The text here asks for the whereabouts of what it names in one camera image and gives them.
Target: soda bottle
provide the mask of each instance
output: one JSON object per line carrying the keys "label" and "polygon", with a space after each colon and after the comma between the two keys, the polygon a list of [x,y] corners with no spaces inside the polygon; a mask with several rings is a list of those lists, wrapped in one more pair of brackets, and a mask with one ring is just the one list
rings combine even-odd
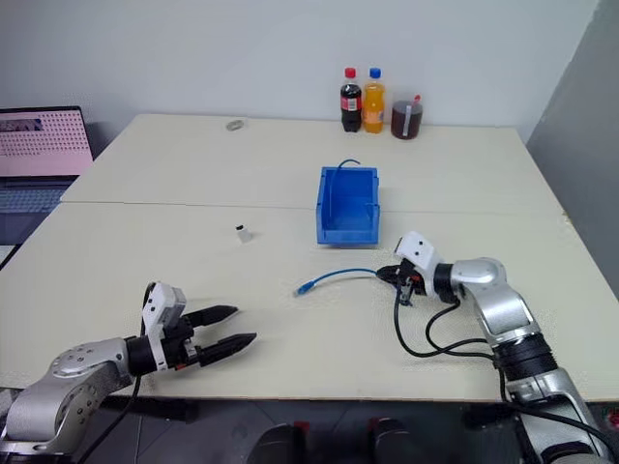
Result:
{"label": "soda bottle", "polygon": [[371,133],[380,133],[383,130],[385,102],[383,94],[385,86],[380,83],[380,68],[370,68],[369,77],[372,79],[366,84],[366,99],[364,100],[364,128]]}
{"label": "soda bottle", "polygon": [[346,80],[339,90],[341,106],[341,124],[347,132],[356,132],[361,128],[361,87],[357,85],[354,68],[344,70]]}

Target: laptop keyboard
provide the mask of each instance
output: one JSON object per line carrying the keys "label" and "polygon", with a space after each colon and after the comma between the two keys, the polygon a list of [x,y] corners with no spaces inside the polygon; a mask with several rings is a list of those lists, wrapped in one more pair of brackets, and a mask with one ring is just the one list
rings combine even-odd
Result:
{"label": "laptop keyboard", "polygon": [[63,188],[0,189],[0,213],[50,213],[64,192]]}

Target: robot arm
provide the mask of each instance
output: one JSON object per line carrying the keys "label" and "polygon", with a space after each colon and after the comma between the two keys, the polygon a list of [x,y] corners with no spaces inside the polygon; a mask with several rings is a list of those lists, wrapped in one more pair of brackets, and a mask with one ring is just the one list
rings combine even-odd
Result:
{"label": "robot arm", "polygon": [[[417,232],[402,237],[396,255],[421,274],[427,295],[446,303],[456,298],[471,302],[495,363],[507,377],[512,401],[597,427],[572,379],[558,367],[526,302],[507,283],[499,261],[479,258],[446,264]],[[610,459],[604,443],[584,430],[526,414],[520,420],[540,462],[572,462],[569,456],[590,459],[574,462]]]}
{"label": "robot arm", "polygon": [[0,457],[71,455],[105,397],[131,385],[136,376],[214,363],[256,337],[239,333],[206,348],[193,345],[195,327],[215,324],[238,309],[220,305],[182,316],[185,304],[179,288],[154,284],[142,308],[142,336],[84,343],[54,359],[45,376],[12,405]]}

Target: laptop screen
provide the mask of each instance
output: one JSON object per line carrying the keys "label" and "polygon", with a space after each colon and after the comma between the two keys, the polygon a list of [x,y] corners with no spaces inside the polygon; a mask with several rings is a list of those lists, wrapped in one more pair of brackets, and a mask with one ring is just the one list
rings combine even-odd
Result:
{"label": "laptop screen", "polygon": [[0,111],[0,178],[78,176],[92,163],[78,107]]}

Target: blue plastic bin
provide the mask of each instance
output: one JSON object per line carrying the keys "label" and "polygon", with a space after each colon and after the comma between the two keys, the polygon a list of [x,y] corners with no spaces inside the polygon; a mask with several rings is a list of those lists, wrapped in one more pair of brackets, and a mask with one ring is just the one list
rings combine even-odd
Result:
{"label": "blue plastic bin", "polygon": [[378,171],[323,167],[316,204],[316,236],[323,245],[378,243]]}

